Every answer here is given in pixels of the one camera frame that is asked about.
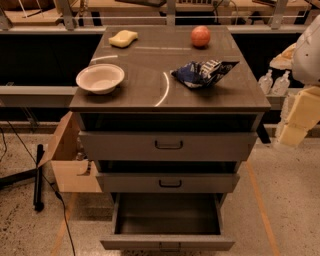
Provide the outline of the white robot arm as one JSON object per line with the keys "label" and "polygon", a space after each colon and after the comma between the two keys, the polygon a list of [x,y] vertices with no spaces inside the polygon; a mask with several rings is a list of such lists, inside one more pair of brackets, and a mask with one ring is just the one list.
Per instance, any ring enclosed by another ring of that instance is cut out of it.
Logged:
{"label": "white robot arm", "polygon": [[289,94],[282,107],[276,130],[278,147],[297,147],[308,131],[320,121],[320,28],[310,25],[296,43],[287,47],[270,63],[276,69],[290,69],[305,87]]}

